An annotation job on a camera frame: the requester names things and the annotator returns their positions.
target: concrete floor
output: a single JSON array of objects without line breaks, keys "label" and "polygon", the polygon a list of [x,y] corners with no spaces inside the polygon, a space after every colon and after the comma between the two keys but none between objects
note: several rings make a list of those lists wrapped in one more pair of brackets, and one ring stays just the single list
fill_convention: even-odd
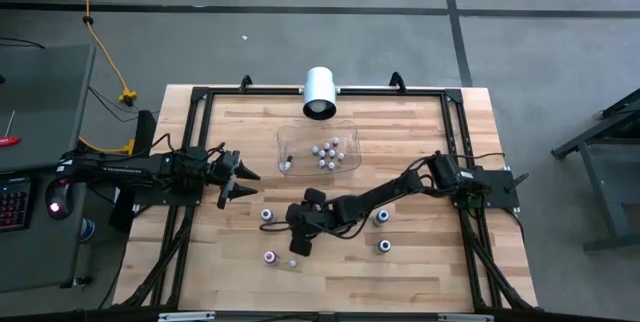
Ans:
[{"label": "concrete floor", "polygon": [[[446,7],[445,0],[92,1]],[[569,10],[637,10],[639,1],[457,0],[461,8]],[[82,15],[3,10],[0,35],[49,47],[91,43]],[[157,110],[169,83],[239,83],[250,74],[255,83],[297,84],[316,65],[331,68],[338,84],[383,85],[397,70],[409,85],[460,86],[448,17],[142,13],[94,17],[96,31],[140,94],[141,109]],[[461,25],[473,85],[490,89],[507,161],[516,174],[531,174],[519,194],[539,305],[555,312],[638,319],[640,250],[584,255],[583,243],[606,236],[604,222],[579,156],[558,162],[549,151],[595,123],[591,116],[596,111],[638,88],[640,19],[463,18]],[[91,84],[112,98],[121,90],[100,54]],[[134,130],[134,123],[119,123],[89,99],[82,129],[87,139],[120,146]],[[108,206],[96,204],[88,213],[104,222],[104,208]],[[117,270],[125,240],[106,226],[99,237],[84,252],[97,277],[93,286],[3,294],[2,314],[96,308]]]}]

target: desk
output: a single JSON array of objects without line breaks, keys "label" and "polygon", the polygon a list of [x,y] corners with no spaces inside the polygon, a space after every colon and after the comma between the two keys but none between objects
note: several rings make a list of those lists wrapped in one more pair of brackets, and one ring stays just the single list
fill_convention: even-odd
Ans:
[{"label": "desk", "polygon": [[78,142],[95,49],[91,46],[0,51],[1,135],[20,144],[0,148],[0,180],[32,177],[29,227],[0,233],[0,292],[60,285],[73,278],[86,190],[75,185],[75,208],[63,220],[49,217],[45,189],[54,166]]},{"label": "desk", "polygon": [[[156,138],[170,133],[172,144],[180,145],[192,87],[167,87]],[[474,153],[501,151],[488,91],[463,89],[463,97]],[[282,125],[319,123],[303,116],[301,96],[216,96],[207,148],[226,141],[228,149],[241,151],[244,163],[262,181],[243,180],[243,185],[259,193],[235,200],[225,210],[215,205],[217,187],[205,191],[196,210],[179,308],[472,311],[460,225],[448,198],[400,199],[386,206],[391,220],[384,227],[368,224],[353,240],[322,234],[314,239],[310,257],[295,257],[295,269],[286,266],[293,257],[288,252],[290,234],[258,230],[262,209],[269,208],[282,218],[290,203],[301,201],[307,187],[318,188],[329,198],[359,194],[397,177],[419,156],[446,151],[441,113],[434,98],[338,97],[338,112],[331,122],[350,120],[358,126],[361,166],[335,177],[285,177],[277,167],[276,131]],[[195,126],[200,119],[198,114]],[[194,143],[198,129],[194,129]],[[162,144],[154,150],[166,151]],[[504,166],[502,158],[495,156],[477,162],[489,169]],[[134,221],[114,303],[129,297],[157,261],[166,214],[167,208],[157,206]],[[488,210],[487,222],[496,263],[535,305],[517,224],[500,210]],[[373,248],[381,238],[393,244],[384,256],[376,255]],[[279,253],[284,266],[266,266],[262,261],[266,250]],[[171,267],[168,271],[166,285],[173,275]],[[479,273],[483,296],[489,300],[484,269],[479,267]]]}]

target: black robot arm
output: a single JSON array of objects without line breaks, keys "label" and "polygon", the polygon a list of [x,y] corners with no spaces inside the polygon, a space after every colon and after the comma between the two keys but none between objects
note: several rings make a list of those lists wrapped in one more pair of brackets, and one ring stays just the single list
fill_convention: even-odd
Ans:
[{"label": "black robot arm", "polygon": [[[424,165],[430,174],[419,173]],[[304,200],[291,204],[287,210],[286,222],[292,234],[289,249],[309,256],[311,240],[322,232],[342,239],[353,238],[361,231],[364,222],[357,232],[349,234],[349,231],[366,220],[374,209],[408,195],[423,193],[433,197],[464,195],[465,198],[483,198],[490,191],[491,185],[482,167],[460,168],[454,156],[437,151],[411,163],[400,177],[359,196],[346,195],[327,201],[323,192],[307,189]]]},{"label": "black robot arm", "polygon": [[[218,208],[227,201],[257,193],[235,182],[236,178],[259,180],[244,166],[239,151],[225,151],[224,143],[205,150],[187,147],[151,156],[115,157],[96,153],[68,152],[56,169],[62,183],[107,183],[135,191],[135,203],[196,205],[204,186],[220,186]],[[209,162],[215,154],[218,156]]]}]

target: black table frame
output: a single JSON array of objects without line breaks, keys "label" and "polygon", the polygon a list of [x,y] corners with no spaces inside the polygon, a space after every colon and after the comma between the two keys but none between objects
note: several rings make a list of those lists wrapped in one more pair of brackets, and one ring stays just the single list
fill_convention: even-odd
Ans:
[{"label": "black table frame", "polygon": [[596,144],[639,144],[640,141],[637,139],[610,138],[621,127],[634,122],[638,123],[639,117],[640,89],[637,89],[603,110],[603,121],[551,151],[558,160],[564,160],[572,152],[580,152],[596,201],[607,225],[610,237],[586,243],[583,249],[587,253],[640,246],[640,234],[633,233],[621,201],[607,199],[603,187],[605,179],[594,167],[591,151],[591,145]]}]

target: wooden tabletop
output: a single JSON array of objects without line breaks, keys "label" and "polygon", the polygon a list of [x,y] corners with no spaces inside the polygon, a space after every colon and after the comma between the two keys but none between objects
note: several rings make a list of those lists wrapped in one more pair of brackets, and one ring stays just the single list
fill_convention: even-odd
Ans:
[{"label": "wooden tabletop", "polygon": [[[192,87],[167,87],[156,138],[171,133],[172,144],[181,144]],[[466,88],[463,96],[474,154],[500,152],[489,92]],[[453,116],[459,137],[455,113]],[[321,177],[286,177],[279,171],[278,128],[345,120],[358,128],[362,155],[358,169]],[[385,207],[391,217],[383,227],[368,223],[353,240],[321,234],[313,240],[313,251],[306,258],[288,251],[290,233],[258,230],[263,209],[283,219],[289,204],[300,202],[307,187],[320,189],[329,198],[360,194],[397,177],[416,158],[438,149],[446,151],[437,98],[338,97],[336,116],[315,122],[302,114],[300,96],[216,96],[207,148],[222,141],[227,149],[240,150],[245,165],[262,176],[261,181],[239,181],[259,193],[233,200],[219,210],[219,188],[207,188],[196,210],[180,309],[472,311],[460,224],[448,198],[414,195],[400,199]],[[162,144],[154,150],[166,151]],[[504,166],[499,156],[477,163],[488,169]],[[114,303],[129,297],[157,261],[166,215],[167,208],[158,206],[134,221]],[[487,224],[496,263],[523,298],[535,305],[517,224],[501,210],[488,210]],[[383,238],[391,241],[392,250],[377,255],[373,246]],[[278,266],[263,262],[267,250],[280,256]],[[295,268],[287,265],[292,258],[297,262]],[[170,266],[166,286],[172,271]],[[479,274],[483,296],[489,301],[482,267]]]}]

